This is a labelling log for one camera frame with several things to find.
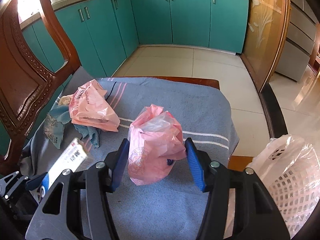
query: pink plastic bag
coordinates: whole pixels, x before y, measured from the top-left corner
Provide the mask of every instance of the pink plastic bag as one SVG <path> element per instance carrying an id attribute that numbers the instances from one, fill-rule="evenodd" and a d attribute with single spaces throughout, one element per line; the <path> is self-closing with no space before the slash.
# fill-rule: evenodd
<path id="1" fill-rule="evenodd" d="M 130 125 L 128 172 L 136 185 L 166 177 L 174 162 L 186 157 L 181 125 L 163 107 L 145 107 Z"/>
<path id="2" fill-rule="evenodd" d="M 120 119 L 104 99 L 106 93 L 95 79 L 79 87 L 69 104 L 71 122 L 117 132 Z"/>

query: wooden table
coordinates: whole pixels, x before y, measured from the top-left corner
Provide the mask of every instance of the wooden table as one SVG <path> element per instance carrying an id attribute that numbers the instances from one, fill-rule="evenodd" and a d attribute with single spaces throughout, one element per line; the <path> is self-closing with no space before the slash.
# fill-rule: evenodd
<path id="1" fill-rule="evenodd" d="M 147 76 L 159 79 L 165 79 L 175 82 L 184 82 L 189 84 L 203 85 L 213 87 L 220 90 L 219 81 L 215 79 L 205 78 L 188 78 L 188 77 L 164 77 L 164 76 Z M 244 168 L 252 161 L 253 157 L 249 156 L 231 156 L 228 163 L 228 168 L 235 171 L 243 171 Z"/>

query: blue cloth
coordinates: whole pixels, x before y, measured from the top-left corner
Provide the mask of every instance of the blue cloth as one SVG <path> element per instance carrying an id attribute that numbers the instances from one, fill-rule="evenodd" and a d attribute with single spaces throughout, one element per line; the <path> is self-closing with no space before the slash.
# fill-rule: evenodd
<path id="1" fill-rule="evenodd" d="M 74 75 L 70 81 L 73 87 L 68 84 L 63 95 L 74 93 L 78 86 L 90 80 L 84 81 L 83 74 L 76 74 L 80 81 L 77 83 Z M 153 78 L 102 78 L 97 81 L 108 91 L 107 95 L 114 85 L 107 101 L 121 122 L 118 133 L 100 133 L 100 147 L 90 150 L 95 161 L 102 161 L 109 152 L 116 151 L 123 138 L 127 138 L 131 121 L 143 107 L 153 103 L 163 106 L 178 120 L 184 139 L 191 137 L 197 149 L 206 151 L 212 160 L 228 165 L 239 138 L 231 120 L 230 104 L 219 90 Z M 45 141 L 41 129 L 40 126 L 23 151 L 26 158 L 21 162 L 21 172 L 24 175 L 47 171 L 63 147 L 79 134 L 66 125 L 61 149 L 57 150 Z M 81 196 L 84 235 L 90 237 L 84 194 L 82 192 Z M 126 168 L 121 185 L 107 197 L 120 239 L 194 240 L 208 194 L 195 186 L 187 160 L 183 159 L 175 163 L 166 178 L 152 185 L 136 186 Z"/>
<path id="2" fill-rule="evenodd" d="M 49 115 L 62 124 L 66 124 L 71 121 L 69 106 L 53 106 L 49 111 Z"/>
<path id="3" fill-rule="evenodd" d="M 58 122 L 62 124 L 66 124 L 71 121 L 71 117 L 69 114 L 69 106 L 53 106 L 49 112 L 49 115 L 56 119 Z M 82 134 L 82 137 L 86 137 L 89 135 L 90 142 L 95 148 L 99 147 L 99 133 L 100 129 L 85 126 L 80 124 L 74 124 L 76 130 Z"/>
<path id="4" fill-rule="evenodd" d="M 82 134 L 82 137 L 85 138 L 89 135 L 90 142 L 92 143 L 94 148 L 99 147 L 99 133 L 100 129 L 92 127 L 92 126 L 85 126 L 80 124 L 73 124 L 76 130 Z"/>

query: metal screw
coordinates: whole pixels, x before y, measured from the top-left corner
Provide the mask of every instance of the metal screw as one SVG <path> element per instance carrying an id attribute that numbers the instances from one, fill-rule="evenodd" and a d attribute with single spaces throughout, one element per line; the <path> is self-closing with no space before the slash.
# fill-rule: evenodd
<path id="1" fill-rule="evenodd" d="M 66 176 L 66 175 L 69 175 L 70 172 L 71 172 L 70 169 L 65 169 L 65 170 L 63 170 L 62 175 L 65 175 L 65 176 Z"/>
<path id="2" fill-rule="evenodd" d="M 217 161 L 213 161 L 213 162 L 210 162 L 210 166 L 213 168 L 218 168 L 220 166 L 220 163 L 218 163 Z"/>
<path id="3" fill-rule="evenodd" d="M 254 170 L 251 169 L 251 168 L 246 168 L 246 169 L 245 169 L 245 173 L 246 173 L 246 174 L 249 174 L 249 175 L 252 175 L 252 174 L 254 174 Z"/>
<path id="4" fill-rule="evenodd" d="M 106 165 L 106 164 L 105 164 L 104 162 L 98 162 L 98 163 L 96 163 L 96 168 L 97 168 L 97 169 L 101 169 L 101 168 L 103 168 L 105 165 Z"/>

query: carved wood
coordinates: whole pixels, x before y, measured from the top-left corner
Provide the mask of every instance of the carved wood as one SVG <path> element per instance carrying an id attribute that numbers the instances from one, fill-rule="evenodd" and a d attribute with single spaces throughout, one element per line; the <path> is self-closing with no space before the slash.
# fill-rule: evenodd
<path id="1" fill-rule="evenodd" d="M 0 156 L 0 174 L 18 169 L 23 144 L 41 109 L 55 90 L 81 65 L 50 0 L 40 0 L 41 17 L 60 49 L 65 64 L 52 73 L 36 58 L 20 29 L 17 3 L 10 0 L 0 14 L 0 120 L 11 141 L 5 156 Z"/>

